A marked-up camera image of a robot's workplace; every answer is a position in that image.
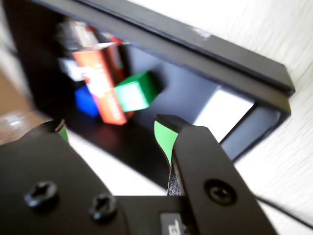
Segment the black gripper green-taped finger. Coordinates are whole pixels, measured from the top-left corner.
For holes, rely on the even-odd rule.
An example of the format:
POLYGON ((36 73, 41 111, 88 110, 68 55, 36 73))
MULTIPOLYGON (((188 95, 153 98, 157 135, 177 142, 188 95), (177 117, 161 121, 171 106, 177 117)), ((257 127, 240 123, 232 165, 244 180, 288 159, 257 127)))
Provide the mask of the black gripper green-taped finger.
POLYGON ((276 231, 210 130, 175 115, 155 124, 177 134, 172 166, 198 235, 274 235, 276 231))

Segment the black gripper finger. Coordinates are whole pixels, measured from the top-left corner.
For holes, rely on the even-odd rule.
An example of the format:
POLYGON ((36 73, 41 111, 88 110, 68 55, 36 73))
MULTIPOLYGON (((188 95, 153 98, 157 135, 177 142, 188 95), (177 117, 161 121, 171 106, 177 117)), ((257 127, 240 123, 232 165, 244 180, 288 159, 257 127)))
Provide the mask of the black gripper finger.
POLYGON ((59 134, 40 125, 0 147, 3 235, 125 235, 123 214, 94 220, 93 199, 107 192, 59 134))

